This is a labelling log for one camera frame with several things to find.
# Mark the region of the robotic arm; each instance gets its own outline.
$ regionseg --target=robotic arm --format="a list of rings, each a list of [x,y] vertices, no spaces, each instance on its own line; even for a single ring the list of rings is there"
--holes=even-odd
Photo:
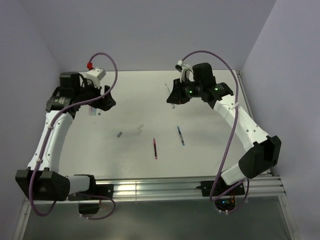
[[[78,72],[63,72],[60,74],[60,86],[54,91],[52,97],[46,103],[45,125],[38,147],[29,162],[26,170],[18,170],[15,180],[29,198],[29,185],[33,171],[39,162],[40,151],[46,142],[42,162],[36,172],[33,181],[32,196],[34,200],[44,201],[64,201],[69,195],[82,192],[94,194],[96,180],[93,175],[75,175],[62,176],[59,174],[59,161],[62,147],[71,126],[76,112],[80,106],[74,106],[58,115],[60,110],[72,104],[90,100],[101,96],[100,80],[106,75],[102,68],[93,68],[83,77]],[[106,93],[110,89],[104,86]],[[90,102],[93,108],[108,111],[116,105],[111,94]],[[53,119],[56,119],[54,125],[50,125]]]
[[[242,142],[246,153],[237,164],[222,172],[221,177],[227,185],[233,185],[246,178],[253,179],[277,165],[280,139],[277,136],[270,137],[238,103],[235,103],[235,96],[226,83],[216,83],[209,63],[200,63],[191,68],[180,60],[175,68],[181,75],[173,80],[173,89],[166,100],[167,103],[179,105],[189,102],[191,98],[201,98],[231,127],[236,117],[236,106],[238,107],[235,134]],[[194,81],[189,80],[189,72],[193,72]]]

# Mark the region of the red connector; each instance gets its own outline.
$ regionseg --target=red connector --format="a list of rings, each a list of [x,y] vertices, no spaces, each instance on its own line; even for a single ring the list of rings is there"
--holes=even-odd
[[[91,70],[91,69],[94,68],[93,65],[92,65],[92,62],[88,62],[88,63],[86,64],[86,67],[87,67],[89,70]]]

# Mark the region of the red marker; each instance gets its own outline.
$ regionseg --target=red marker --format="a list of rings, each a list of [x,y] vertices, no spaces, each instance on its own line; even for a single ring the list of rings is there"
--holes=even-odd
[[[158,159],[157,146],[156,146],[156,139],[155,138],[153,138],[153,147],[154,147],[154,159]]]

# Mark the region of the blue marker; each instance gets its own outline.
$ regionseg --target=blue marker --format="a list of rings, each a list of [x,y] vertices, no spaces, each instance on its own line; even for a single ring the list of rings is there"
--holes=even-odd
[[[178,132],[179,132],[179,135],[180,135],[180,139],[181,139],[181,143],[182,143],[182,146],[185,145],[185,141],[184,141],[184,138],[182,137],[182,134],[181,134],[181,131],[180,131],[180,127],[178,126]]]

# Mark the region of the white table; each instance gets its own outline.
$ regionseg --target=white table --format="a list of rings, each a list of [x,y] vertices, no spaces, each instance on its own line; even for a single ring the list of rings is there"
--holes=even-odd
[[[227,70],[213,71],[217,83],[235,91]],[[178,71],[123,71],[112,91],[116,106],[101,115],[89,115],[82,106],[63,145],[59,173],[92,174],[96,179],[143,179],[216,175],[231,132],[225,120],[207,103],[193,98],[175,109],[166,103]],[[108,72],[101,85],[111,85]],[[239,103],[247,111],[239,90]],[[137,127],[144,124],[142,132]],[[185,146],[177,131],[179,125]],[[158,159],[154,156],[156,139]],[[235,135],[224,165],[229,168],[244,155]]]

